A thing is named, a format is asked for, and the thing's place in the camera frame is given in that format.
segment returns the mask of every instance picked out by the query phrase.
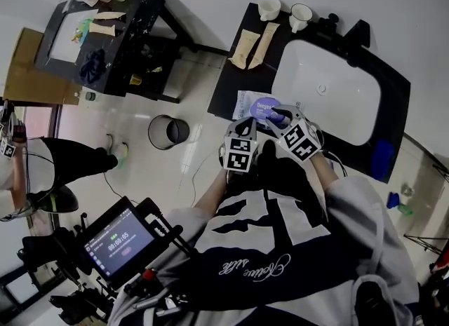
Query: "black crumpled bag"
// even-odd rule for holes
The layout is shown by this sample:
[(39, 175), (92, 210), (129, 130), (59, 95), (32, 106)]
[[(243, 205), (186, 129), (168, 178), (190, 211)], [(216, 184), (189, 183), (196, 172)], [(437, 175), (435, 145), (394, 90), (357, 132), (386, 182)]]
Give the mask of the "black crumpled bag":
[(103, 49), (89, 52), (79, 70), (79, 76), (85, 84), (97, 81), (105, 72), (105, 51)]

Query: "cardboard box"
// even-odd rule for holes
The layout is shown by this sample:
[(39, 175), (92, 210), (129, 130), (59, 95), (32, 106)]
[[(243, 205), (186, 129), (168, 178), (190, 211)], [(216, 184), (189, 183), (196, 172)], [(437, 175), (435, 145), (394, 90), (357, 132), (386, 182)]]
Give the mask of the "cardboard box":
[(42, 33), (33, 29), (22, 29), (9, 66), (3, 98), (78, 105), (79, 98), (75, 97), (75, 93), (81, 92), (81, 86), (34, 68), (42, 37)]

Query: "purple label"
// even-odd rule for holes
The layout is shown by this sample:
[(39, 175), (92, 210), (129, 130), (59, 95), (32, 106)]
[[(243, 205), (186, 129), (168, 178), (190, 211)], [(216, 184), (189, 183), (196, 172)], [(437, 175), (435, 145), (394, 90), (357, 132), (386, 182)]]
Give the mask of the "purple label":
[(254, 118), (261, 121), (268, 118), (274, 123), (280, 123), (285, 117), (272, 110), (273, 107), (277, 107), (278, 105), (280, 105), (280, 103), (274, 98), (263, 97), (254, 102), (251, 106), (250, 112)]

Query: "black monitor frame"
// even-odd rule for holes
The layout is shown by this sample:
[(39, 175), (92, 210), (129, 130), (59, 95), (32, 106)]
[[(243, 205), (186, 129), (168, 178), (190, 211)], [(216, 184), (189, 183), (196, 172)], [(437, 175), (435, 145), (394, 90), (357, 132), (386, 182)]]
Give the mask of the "black monitor frame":
[[(137, 220), (145, 227), (145, 229), (154, 237), (154, 240), (144, 247), (138, 254), (124, 264), (117, 271), (111, 275), (106, 273), (92, 260), (91, 256), (86, 251), (84, 245), (89, 243), (99, 233), (101, 233), (107, 225), (109, 225), (114, 219), (116, 219), (123, 211), (129, 209)], [(92, 260), (92, 266), (106, 281), (106, 283), (112, 288), (117, 290), (123, 284), (128, 282), (132, 277), (144, 271), (145, 267), (155, 260), (162, 252), (164, 252), (172, 238), (168, 236), (161, 236), (155, 229), (155, 223), (148, 224), (145, 219), (139, 214), (138, 210), (129, 201), (128, 198), (123, 197), (117, 203), (115, 203), (108, 211), (96, 219), (85, 231), (80, 233), (76, 238), (79, 241), (83, 251), (88, 256), (89, 260)]]

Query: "mug handle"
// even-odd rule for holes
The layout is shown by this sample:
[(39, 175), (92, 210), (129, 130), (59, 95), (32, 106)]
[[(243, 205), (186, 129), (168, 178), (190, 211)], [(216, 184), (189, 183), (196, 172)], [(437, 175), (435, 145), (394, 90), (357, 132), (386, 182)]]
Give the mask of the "mug handle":
[(295, 24), (293, 25), (292, 32), (296, 33), (299, 26), (300, 26), (300, 21), (296, 20)]

